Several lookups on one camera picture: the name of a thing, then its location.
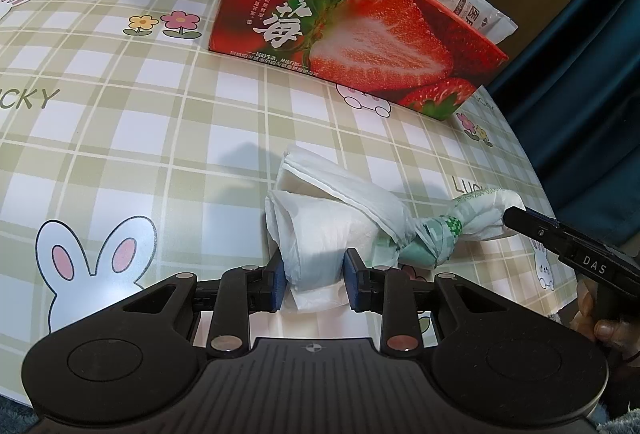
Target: human hand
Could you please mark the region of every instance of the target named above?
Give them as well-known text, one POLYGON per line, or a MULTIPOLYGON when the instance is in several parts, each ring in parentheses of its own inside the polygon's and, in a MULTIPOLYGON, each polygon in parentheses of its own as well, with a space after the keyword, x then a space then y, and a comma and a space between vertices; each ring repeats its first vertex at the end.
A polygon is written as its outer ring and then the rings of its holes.
MULTIPOLYGON (((595 306, 598 285, 591 279, 578 281, 578 312, 570 323, 570 328, 583 334, 592 342, 600 340, 605 345, 622 352, 628 359, 640 351, 640 317, 622 318, 619 321, 599 320, 591 317, 595 306)), ((640 356, 629 363, 640 367, 640 356)))

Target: strawberry box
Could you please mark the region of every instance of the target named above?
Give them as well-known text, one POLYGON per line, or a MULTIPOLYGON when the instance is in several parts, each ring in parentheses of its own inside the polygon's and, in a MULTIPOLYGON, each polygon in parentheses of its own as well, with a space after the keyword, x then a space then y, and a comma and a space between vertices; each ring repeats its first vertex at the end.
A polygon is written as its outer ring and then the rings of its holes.
POLYGON ((437 0, 221 0, 209 48, 439 120, 507 58, 437 0))

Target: tablecloth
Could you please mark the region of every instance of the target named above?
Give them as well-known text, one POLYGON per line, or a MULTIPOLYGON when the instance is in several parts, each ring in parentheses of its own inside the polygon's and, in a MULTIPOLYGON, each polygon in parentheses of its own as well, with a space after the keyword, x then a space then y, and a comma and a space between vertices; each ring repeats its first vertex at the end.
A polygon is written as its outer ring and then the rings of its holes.
MULTIPOLYGON (((218 1, 0 0, 0 394, 27 401, 26 351, 65 309, 107 305, 96 302, 105 288, 265 264, 264 197, 290 143, 388 189, 414 216, 479 187, 515 190, 552 215, 484 89, 445 122, 370 98, 349 105, 335 84, 209 52, 218 1), (114 245, 127 226, 135 242, 114 245)), ((438 270, 550 314, 575 297, 575 278, 549 257, 553 290, 522 236, 462 242, 438 270)), ((276 316, 252 316, 254 335, 379 335, 378 316, 345 309, 276 316)))

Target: sliced strawberry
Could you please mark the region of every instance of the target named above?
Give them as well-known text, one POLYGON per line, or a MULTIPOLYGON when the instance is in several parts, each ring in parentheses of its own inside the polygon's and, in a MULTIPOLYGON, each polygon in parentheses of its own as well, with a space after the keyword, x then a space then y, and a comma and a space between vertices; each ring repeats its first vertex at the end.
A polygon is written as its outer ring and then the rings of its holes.
POLYGON ((437 106, 455 93, 457 96, 454 105, 458 106, 468 99, 475 90, 475 85, 464 78, 446 78, 430 86, 422 86, 413 90, 398 104, 421 112, 428 100, 437 106))
POLYGON ((319 77, 369 92, 450 75, 453 60, 414 0, 345 0, 310 50, 319 77))
POLYGON ((490 80, 504 55, 496 52, 490 42, 480 38, 461 24, 451 21, 440 33, 443 44, 453 55, 453 75, 490 80))

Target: teal curtain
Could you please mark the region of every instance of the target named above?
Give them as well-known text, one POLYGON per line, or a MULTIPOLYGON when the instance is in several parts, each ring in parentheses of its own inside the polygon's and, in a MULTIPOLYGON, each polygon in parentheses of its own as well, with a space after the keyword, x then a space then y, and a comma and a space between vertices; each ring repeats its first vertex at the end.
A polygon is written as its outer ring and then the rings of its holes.
POLYGON ((640 231, 640 0, 572 0, 488 91, 559 220, 640 231))

